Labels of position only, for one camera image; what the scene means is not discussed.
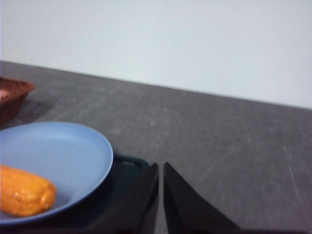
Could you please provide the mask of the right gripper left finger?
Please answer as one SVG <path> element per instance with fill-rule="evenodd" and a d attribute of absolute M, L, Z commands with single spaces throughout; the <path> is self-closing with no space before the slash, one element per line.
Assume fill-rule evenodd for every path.
<path fill-rule="evenodd" d="M 158 198 L 159 166 L 152 164 L 116 205 L 93 221 L 85 234 L 138 234 Z"/>

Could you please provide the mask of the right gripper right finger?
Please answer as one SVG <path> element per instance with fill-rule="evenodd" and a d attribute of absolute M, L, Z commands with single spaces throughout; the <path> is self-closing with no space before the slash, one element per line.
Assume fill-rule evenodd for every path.
<path fill-rule="evenodd" d="M 301 230 L 244 229 L 203 199 L 168 162 L 163 203 L 170 234 L 303 234 Z"/>

